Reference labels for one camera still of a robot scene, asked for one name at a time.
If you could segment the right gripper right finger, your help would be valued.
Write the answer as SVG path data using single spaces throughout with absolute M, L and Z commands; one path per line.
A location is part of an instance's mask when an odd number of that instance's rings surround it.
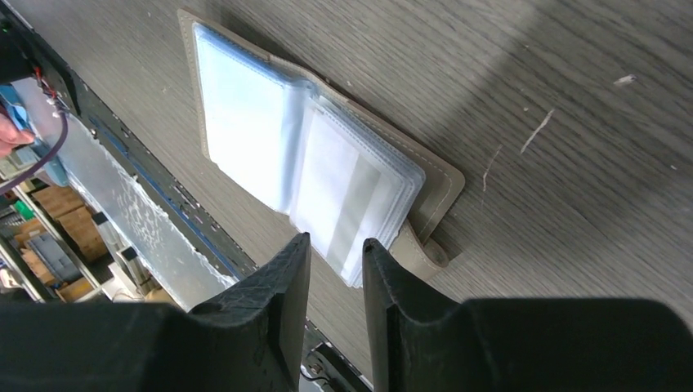
M 692 334 L 628 298 L 453 301 L 376 239 L 363 246 L 377 391 L 689 391 Z

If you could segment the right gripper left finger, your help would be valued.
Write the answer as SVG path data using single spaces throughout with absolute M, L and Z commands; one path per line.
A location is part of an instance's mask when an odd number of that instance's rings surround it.
M 311 238 L 183 311 L 168 303 L 7 303 L 4 391 L 295 391 Z

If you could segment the beige card holder wallet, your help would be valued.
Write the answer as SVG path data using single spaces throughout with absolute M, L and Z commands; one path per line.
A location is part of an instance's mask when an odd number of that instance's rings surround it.
M 308 69 L 182 8 L 203 155 L 311 236 L 349 287 L 377 239 L 430 279 L 449 258 L 431 234 L 465 184 L 460 170 Z

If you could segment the aluminium rail frame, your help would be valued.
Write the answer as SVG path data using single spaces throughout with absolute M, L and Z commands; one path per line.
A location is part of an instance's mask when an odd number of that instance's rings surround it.
M 196 249 L 166 212 L 145 191 L 138 169 L 127 170 L 107 149 L 107 134 L 86 127 L 66 105 L 33 78 L 1 88 L 10 121 L 34 134 L 37 155 L 58 146 L 47 169 L 90 206 L 92 223 L 114 258 L 114 301 L 167 301 L 191 310 L 239 280 Z

